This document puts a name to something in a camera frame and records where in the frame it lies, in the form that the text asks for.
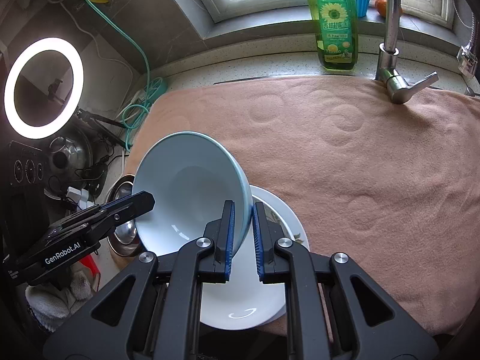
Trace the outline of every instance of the green bottle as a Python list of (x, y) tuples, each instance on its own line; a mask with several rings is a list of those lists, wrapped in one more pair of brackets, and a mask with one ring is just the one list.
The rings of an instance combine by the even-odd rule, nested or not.
[(321, 64), (333, 70), (353, 69), (358, 58), (355, 0), (308, 0), (308, 5)]

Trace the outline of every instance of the faucet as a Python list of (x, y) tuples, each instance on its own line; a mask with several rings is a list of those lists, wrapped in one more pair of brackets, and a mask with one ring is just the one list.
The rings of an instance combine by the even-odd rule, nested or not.
[(375, 79), (382, 81), (394, 104), (404, 104), (422, 89), (438, 81), (437, 72), (409, 85), (395, 69), (399, 51), (397, 49), (398, 29), (400, 27), (400, 0), (387, 0), (385, 40), (380, 44)]
[(471, 80), (477, 71), (478, 58), (478, 42), (480, 36), (480, 23), (476, 20), (472, 13), (472, 32), (469, 44), (462, 46), (457, 54), (458, 69), (462, 72), (467, 80)]

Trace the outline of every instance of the ring light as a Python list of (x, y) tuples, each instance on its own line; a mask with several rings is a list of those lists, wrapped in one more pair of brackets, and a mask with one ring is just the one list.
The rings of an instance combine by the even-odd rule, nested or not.
[[(34, 127), (23, 122), (15, 109), (14, 92), (18, 76), (25, 64), (35, 55), (42, 51), (54, 50), (62, 53), (70, 62), (73, 72), (73, 87), (71, 95), (63, 111), (58, 117), (45, 126)], [(60, 130), (74, 114), (80, 100), (83, 88), (83, 65), (77, 50), (66, 40), (59, 38), (45, 38), (28, 46), (17, 58), (5, 84), (5, 113), (13, 129), (20, 135), (31, 139), (48, 137)]]

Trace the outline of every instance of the orange fruit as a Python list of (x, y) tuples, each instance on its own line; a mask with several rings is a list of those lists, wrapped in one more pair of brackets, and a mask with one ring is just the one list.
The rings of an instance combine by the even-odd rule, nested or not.
[[(375, 0), (375, 9), (382, 17), (387, 16), (387, 0)], [(400, 16), (403, 15), (402, 7), (400, 7)]]

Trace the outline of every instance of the white plate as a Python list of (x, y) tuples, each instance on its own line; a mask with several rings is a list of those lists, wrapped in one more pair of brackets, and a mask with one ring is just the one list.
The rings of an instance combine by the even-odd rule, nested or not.
[[(250, 185), (251, 193), (268, 203), (287, 223), (296, 239), (308, 249), (302, 224), (277, 196)], [(252, 228), (232, 259), (230, 281), (204, 284), (200, 321), (225, 330), (243, 330), (271, 322), (285, 313), (283, 284), (263, 284), (258, 280)]]

